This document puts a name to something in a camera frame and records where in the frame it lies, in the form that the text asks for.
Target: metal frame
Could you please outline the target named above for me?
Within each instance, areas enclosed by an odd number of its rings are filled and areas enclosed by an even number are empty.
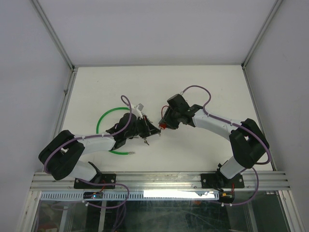
[[[41,191],[29,191],[22,218],[18,224],[18,232],[29,232],[34,226],[35,216],[39,206]]]
[[[292,191],[279,191],[279,196],[287,224],[290,226],[290,231],[305,232],[306,230],[297,210]]]
[[[76,191],[42,191],[41,201],[60,201],[60,202],[75,202],[84,200],[84,194],[88,191],[84,189],[76,189]],[[196,193],[190,198],[177,198],[177,197],[163,197],[163,196],[145,196],[144,191],[130,191],[127,201],[217,201],[219,200],[218,191],[191,191]],[[201,198],[202,195],[209,195],[208,198]],[[91,201],[124,201],[127,197],[126,191],[113,191],[109,189],[102,193],[102,198],[89,198],[88,202]]]
[[[70,217],[72,217],[72,209],[69,209],[69,207],[67,206],[63,206],[64,210],[61,216],[61,223],[59,225],[59,232],[64,232],[65,229],[69,226],[68,224],[70,224]]]
[[[101,214],[100,214],[100,221],[98,224],[98,231],[103,231],[104,230],[104,222],[105,222],[105,212],[106,209],[101,209]]]
[[[51,39],[53,40],[56,48],[58,49],[59,53],[67,63],[68,67],[73,71],[74,70],[74,65],[68,56],[66,50],[64,49],[60,39],[58,38],[52,24],[50,23],[49,19],[47,18],[41,4],[39,3],[38,0],[30,0],[34,10],[37,12],[39,18],[41,19],[42,23],[44,24],[48,34],[50,35]]]
[[[143,191],[146,189],[215,191],[211,188],[202,188],[200,177],[202,173],[214,172],[115,172],[117,182],[128,186],[130,191]],[[259,191],[291,190],[284,172],[259,171],[258,174],[260,180]],[[256,186],[255,173],[245,171],[242,176],[245,188],[236,188],[235,191],[254,191]],[[51,175],[37,172],[34,174],[30,191],[76,191],[73,187],[74,181],[75,178],[73,177],[55,181]],[[126,191],[126,189],[116,186],[112,191]]]
[[[255,38],[255,40],[254,40],[254,42],[253,42],[253,44],[252,44],[248,54],[247,54],[247,56],[246,56],[246,58],[245,58],[245,60],[244,60],[244,62],[242,64],[243,67],[247,66],[249,60],[251,59],[251,57],[254,54],[257,46],[261,42],[263,36],[265,35],[265,32],[266,32],[267,28],[269,27],[271,21],[275,17],[275,15],[276,15],[276,13],[277,13],[277,11],[280,8],[282,3],[283,3],[283,0],[276,0],[275,1],[274,5],[272,6],[269,14],[267,15],[264,24],[262,25],[260,31],[258,32],[258,34],[257,34],[257,36],[256,36],[256,38]]]
[[[246,204],[246,212],[245,212],[248,217],[248,221],[250,222],[250,232],[258,232],[258,229],[257,229],[257,224],[256,224],[256,221],[255,221],[255,216],[254,216],[254,211],[253,211],[253,207],[252,207],[252,203],[249,202]]]
[[[254,96],[254,93],[252,91],[252,86],[250,84],[250,81],[248,79],[248,76],[247,76],[247,72],[246,72],[246,67],[243,67],[243,74],[245,76],[245,80],[246,80],[246,83],[247,83],[247,87],[248,87],[248,90],[249,90],[249,93],[250,93],[250,97],[251,97],[251,101],[253,103],[253,107],[254,107],[254,111],[255,111],[255,114],[256,114],[256,117],[257,117],[257,120],[258,120],[258,123],[259,123],[259,126],[261,128],[261,131],[263,132],[263,134],[267,137],[267,134],[265,133],[265,130],[264,130],[264,127],[263,127],[263,123],[261,121],[261,118],[260,118],[260,115],[259,115],[259,110],[258,110],[258,105],[256,103],[256,99],[255,99],[255,96]],[[273,157],[271,156],[271,166],[273,168],[274,171],[277,171],[277,165],[276,165],[276,162],[275,160],[273,159]]]

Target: red connector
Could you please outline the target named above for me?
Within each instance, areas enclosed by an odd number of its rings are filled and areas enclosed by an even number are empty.
[[[166,123],[161,123],[161,124],[159,124],[159,128],[162,129],[162,130],[165,130],[165,128],[166,128]]]

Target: white wall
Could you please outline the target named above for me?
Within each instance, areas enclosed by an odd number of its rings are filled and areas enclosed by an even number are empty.
[[[279,170],[309,230],[309,1],[286,0],[248,67]]]
[[[0,225],[16,230],[69,69],[29,0],[0,7]]]
[[[76,65],[241,64],[275,0],[40,0]]]

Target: end effector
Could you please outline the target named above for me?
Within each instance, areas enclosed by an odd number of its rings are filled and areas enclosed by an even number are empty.
[[[175,130],[182,122],[192,127],[207,129],[231,143],[233,157],[223,165],[218,165],[216,179],[211,184],[213,187],[216,186],[216,189],[223,188],[229,179],[242,170],[252,168],[265,154],[262,144],[241,127],[251,131],[269,148],[265,136],[252,119],[237,121],[214,114],[206,114],[200,105],[194,104],[190,107],[180,94],[169,98],[168,104],[168,109],[159,122],[160,128]]]
[[[148,119],[148,117],[143,114],[141,111],[143,109],[142,104],[138,104],[132,109],[132,116],[129,125],[127,128],[114,136],[116,141],[112,150],[118,149],[126,144],[127,139],[133,139],[136,136],[139,136],[142,139],[146,139],[149,136],[159,134],[160,129],[155,127]],[[121,130],[129,120],[130,113],[124,114],[124,116],[116,123],[112,128],[106,130],[109,134],[114,134]]]

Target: green tube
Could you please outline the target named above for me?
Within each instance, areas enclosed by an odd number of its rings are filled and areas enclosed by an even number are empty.
[[[99,134],[99,127],[100,127],[100,124],[101,124],[101,121],[102,119],[108,115],[109,113],[115,111],[115,110],[130,110],[129,108],[127,107],[117,107],[117,108],[113,108],[107,112],[105,112],[101,117],[100,119],[98,120],[98,123],[97,123],[97,128],[96,128],[96,133]],[[111,153],[114,153],[114,154],[117,154],[117,155],[128,155],[128,154],[134,154],[135,152],[119,152],[119,151],[109,151]]]

